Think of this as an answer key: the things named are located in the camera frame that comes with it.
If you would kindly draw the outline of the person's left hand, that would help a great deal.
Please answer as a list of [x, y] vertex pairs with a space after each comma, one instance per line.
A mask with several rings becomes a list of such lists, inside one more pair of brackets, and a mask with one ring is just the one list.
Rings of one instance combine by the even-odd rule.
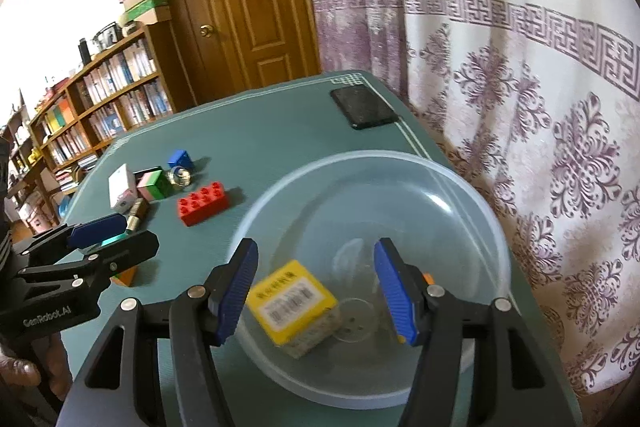
[[[51, 391], [64, 401], [72, 387], [73, 376], [60, 333], [48, 338], [42, 364], [49, 376]], [[1, 350], [1, 377], [8, 385], [17, 387], [37, 387], [41, 383], [41, 372], [32, 360], [17, 358], [4, 350]]]

